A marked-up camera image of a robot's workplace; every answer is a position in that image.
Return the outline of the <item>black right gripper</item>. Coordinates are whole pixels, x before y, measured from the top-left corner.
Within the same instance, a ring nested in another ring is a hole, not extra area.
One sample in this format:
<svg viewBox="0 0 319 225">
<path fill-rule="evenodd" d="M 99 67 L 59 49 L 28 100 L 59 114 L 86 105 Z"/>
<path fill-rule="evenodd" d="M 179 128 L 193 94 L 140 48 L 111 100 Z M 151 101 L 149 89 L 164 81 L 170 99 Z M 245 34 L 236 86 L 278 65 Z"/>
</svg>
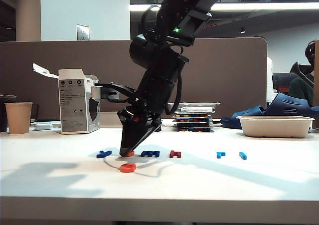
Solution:
<svg viewBox="0 0 319 225">
<path fill-rule="evenodd" d="M 134 151 L 153 133 L 161 131 L 160 114 L 148 113 L 135 107 L 126 107 L 117 112 L 122 123 L 120 155 L 125 157 Z"/>
</svg>

